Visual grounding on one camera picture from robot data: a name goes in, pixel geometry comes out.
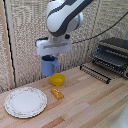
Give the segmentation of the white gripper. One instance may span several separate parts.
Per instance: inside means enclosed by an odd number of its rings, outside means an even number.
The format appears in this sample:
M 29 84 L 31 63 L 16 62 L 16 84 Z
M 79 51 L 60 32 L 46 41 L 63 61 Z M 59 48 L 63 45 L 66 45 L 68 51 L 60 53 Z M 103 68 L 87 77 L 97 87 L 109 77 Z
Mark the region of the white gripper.
M 71 36 L 69 34 L 60 37 L 49 36 L 40 38 L 35 42 L 39 56 L 59 54 L 70 51 L 72 48 Z

